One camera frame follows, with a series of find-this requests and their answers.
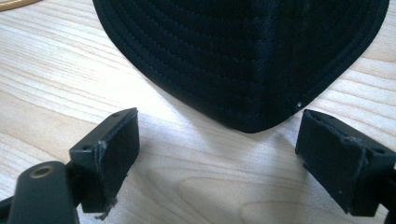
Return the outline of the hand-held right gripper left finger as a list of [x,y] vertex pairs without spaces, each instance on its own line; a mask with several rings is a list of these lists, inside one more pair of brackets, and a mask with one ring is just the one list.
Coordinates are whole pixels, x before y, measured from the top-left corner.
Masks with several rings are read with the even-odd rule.
[[138,111],[116,112],[69,150],[75,201],[86,213],[107,213],[128,171],[137,159],[140,143]]

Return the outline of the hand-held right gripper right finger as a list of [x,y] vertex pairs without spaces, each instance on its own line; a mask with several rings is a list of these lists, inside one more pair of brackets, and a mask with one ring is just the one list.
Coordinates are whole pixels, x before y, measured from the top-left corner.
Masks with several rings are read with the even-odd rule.
[[396,217],[396,152],[335,117],[308,109],[295,152],[345,212],[372,217],[382,204]]

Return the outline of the black bucket hat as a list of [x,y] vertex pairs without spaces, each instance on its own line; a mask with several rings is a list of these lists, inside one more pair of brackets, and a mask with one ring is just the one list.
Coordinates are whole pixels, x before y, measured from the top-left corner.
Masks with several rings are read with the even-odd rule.
[[92,0],[145,77],[244,133],[309,105],[368,49],[389,0]]

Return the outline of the tan curved object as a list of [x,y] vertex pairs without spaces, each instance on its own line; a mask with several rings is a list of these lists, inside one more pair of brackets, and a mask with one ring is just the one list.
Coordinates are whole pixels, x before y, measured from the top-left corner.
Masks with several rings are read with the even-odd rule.
[[0,0],[0,11],[29,6],[39,1],[40,0]]

